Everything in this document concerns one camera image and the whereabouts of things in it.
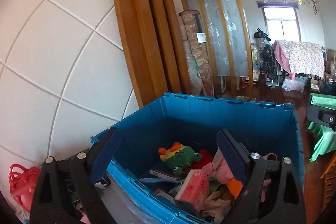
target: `wooden partition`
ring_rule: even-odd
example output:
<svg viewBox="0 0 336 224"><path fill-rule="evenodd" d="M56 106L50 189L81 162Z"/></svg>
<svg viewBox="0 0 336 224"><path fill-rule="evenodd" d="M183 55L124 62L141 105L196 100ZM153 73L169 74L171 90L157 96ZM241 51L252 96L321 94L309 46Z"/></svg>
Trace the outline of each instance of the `wooden partition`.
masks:
<svg viewBox="0 0 336 224"><path fill-rule="evenodd" d="M164 92L191 94L173 0L114 0L122 46L139 107Z"/></svg>
<svg viewBox="0 0 336 224"><path fill-rule="evenodd" d="M235 41L235 43L240 43L244 44L246 47L246 59L247 59L247 67L246 71L247 75L249 76L250 79L250 85L249 85L249 98L251 99L253 97L253 69L252 69L252 53L251 53L251 47L250 47L250 40L249 40L249 35L248 35L248 29L247 29L247 24L246 24L246 19L244 15L244 10L243 6L241 3L241 0L235 0L238 9L239 9L239 15L241 18L241 34L243 35L239 41ZM221 97L221 86L220 86L220 74L218 72L218 68L220 67L220 63L222 62L218 58L216 58L217 52L216 49L213 47L213 42L210 38L209 35L209 22L211 21L209 13L207 12L207 5L208 3L205 2L204 0L197 0L198 2L198 7L199 7L199 12L202 17L203 25L204 25L204 30L205 30L205 35L206 35L206 40L208 44L208 50L209 50L209 56L210 56L210 62L211 62L211 72L212 72L212 78L213 78L213 83L214 83L214 94L216 97ZM234 97L236 95L236 76L242 76L242 75L237 75L236 70L235 70L235 65L238 67L240 65L239 60L240 59L234 58L233 52L235 46L232 45L233 43L233 37L230 32L232 32L232 29L234 29L232 26L236 26L233 24L232 26L230 25L230 21L228 20L228 15L227 13L225 14L225 11L227 11L226 5L229 3L225 3L224 0L214 0L214 3L218 6L218 11L220 21L221 21L221 27L223 30L223 37L219 37L221 41L225 40L225 45L226 45L226 50L227 50L227 57L228 57L228 66L229 66L229 77L230 77L230 87L231 87L231 97ZM182 5L184 10L188 9L196 9L195 7L192 7L188 0L182 0Z"/></svg>

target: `green frog plush toy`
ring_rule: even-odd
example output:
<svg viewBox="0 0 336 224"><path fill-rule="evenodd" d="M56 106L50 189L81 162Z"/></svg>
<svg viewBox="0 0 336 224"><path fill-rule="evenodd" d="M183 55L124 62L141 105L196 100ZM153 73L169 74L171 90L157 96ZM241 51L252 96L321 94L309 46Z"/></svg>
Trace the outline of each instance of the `green frog plush toy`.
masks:
<svg viewBox="0 0 336 224"><path fill-rule="evenodd" d="M172 169L176 176L182 175L183 170L190 168L194 161L199 162L202 159L201 154L196 153L190 146L184 146L179 142L175 142L168 150L163 147L159 148L158 153L160 159Z"/></svg>

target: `green tablecloth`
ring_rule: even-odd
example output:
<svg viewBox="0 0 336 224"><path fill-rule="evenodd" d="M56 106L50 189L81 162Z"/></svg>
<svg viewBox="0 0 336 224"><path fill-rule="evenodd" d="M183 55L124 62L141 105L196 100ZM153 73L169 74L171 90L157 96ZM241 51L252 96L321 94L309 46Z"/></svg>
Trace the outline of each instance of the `green tablecloth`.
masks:
<svg viewBox="0 0 336 224"><path fill-rule="evenodd" d="M308 106L310 105L336 110L336 96L311 93ZM317 140L310 162L316 160L319 155L336 150L336 132L331 128L310 122L308 129L313 132Z"/></svg>

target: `pink plush toy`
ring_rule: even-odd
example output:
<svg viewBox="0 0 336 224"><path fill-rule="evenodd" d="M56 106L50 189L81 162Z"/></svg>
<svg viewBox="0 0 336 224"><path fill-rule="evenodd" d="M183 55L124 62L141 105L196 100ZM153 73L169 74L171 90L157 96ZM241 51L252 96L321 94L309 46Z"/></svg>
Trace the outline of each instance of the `pink plush toy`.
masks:
<svg viewBox="0 0 336 224"><path fill-rule="evenodd" d="M226 163L221 151L218 149L213 161L203 166L202 168L207 175L215 176L216 180L221 184L228 184L229 180L233 179L234 176Z"/></svg>
<svg viewBox="0 0 336 224"><path fill-rule="evenodd" d="M278 160L277 155L275 155L274 153L269 153L263 158L265 160ZM221 184L227 185L229 180L234 179L234 176L219 149L217 150L213 161L203 166L202 169L207 173L207 175L215 176L216 180L219 181ZM264 180L261 189L261 202L265 201L266 191L270 183L271 180Z"/></svg>

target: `pink tissue box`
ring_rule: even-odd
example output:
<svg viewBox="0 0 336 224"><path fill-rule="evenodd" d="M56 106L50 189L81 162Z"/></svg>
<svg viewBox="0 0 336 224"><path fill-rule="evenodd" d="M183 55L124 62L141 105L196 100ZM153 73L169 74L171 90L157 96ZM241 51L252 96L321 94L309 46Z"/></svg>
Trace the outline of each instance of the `pink tissue box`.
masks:
<svg viewBox="0 0 336 224"><path fill-rule="evenodd" d="M202 169L193 169L183 182L175 200L179 207L192 213L192 209L199 213L203 210L204 200L208 197L209 181Z"/></svg>

